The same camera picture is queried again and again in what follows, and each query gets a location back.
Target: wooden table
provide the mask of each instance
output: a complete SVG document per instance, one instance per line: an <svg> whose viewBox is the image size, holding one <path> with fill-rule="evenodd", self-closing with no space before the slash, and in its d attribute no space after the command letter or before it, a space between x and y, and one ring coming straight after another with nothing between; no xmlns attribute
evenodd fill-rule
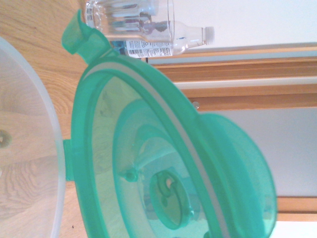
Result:
<svg viewBox="0 0 317 238"><path fill-rule="evenodd" d="M0 36L39 75L53 101L63 139L69 139L75 90L86 64L61 46L61 37L79 3L77 0L0 0L0 6ZM73 182L66 184L60 237L87 237Z"/></svg>

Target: bottle cap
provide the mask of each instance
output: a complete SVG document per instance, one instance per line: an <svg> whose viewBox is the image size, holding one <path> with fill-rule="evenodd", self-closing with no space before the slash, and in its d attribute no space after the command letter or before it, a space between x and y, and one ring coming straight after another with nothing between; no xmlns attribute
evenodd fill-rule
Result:
<svg viewBox="0 0 317 238"><path fill-rule="evenodd" d="M214 27L206 27L206 45L211 45L214 42Z"/></svg>

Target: green plastic lid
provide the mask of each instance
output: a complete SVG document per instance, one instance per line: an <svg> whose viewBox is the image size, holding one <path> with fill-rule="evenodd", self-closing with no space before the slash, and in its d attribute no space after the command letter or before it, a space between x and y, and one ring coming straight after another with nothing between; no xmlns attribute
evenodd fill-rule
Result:
<svg viewBox="0 0 317 238"><path fill-rule="evenodd" d="M75 95L71 159L90 238L265 238L269 168L237 125L199 114L158 70L118 55L80 12L63 46L89 64Z"/></svg>

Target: container lid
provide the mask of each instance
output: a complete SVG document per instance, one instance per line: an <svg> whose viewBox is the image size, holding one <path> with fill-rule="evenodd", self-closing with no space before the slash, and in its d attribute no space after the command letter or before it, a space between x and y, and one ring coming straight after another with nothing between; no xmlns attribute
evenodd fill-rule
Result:
<svg viewBox="0 0 317 238"><path fill-rule="evenodd" d="M80 16L62 43L89 64L71 128L88 237L268 237L275 189L247 134L224 117L198 114L162 73L118 55Z"/></svg>
<svg viewBox="0 0 317 238"><path fill-rule="evenodd" d="M0 37L0 237L58 237L64 192L52 101L28 62Z"/></svg>

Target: white wall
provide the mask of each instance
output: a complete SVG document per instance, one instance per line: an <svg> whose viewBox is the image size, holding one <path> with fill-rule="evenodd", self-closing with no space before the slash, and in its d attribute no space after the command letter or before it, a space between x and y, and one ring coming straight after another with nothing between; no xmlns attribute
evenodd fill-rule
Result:
<svg viewBox="0 0 317 238"><path fill-rule="evenodd" d="M270 238L316 238L317 222L277 222Z"/></svg>
<svg viewBox="0 0 317 238"><path fill-rule="evenodd" d="M316 0L173 1L175 20L215 27L211 48L317 43Z"/></svg>
<svg viewBox="0 0 317 238"><path fill-rule="evenodd" d="M278 196L317 196L317 108L217 113L238 124L258 145Z"/></svg>

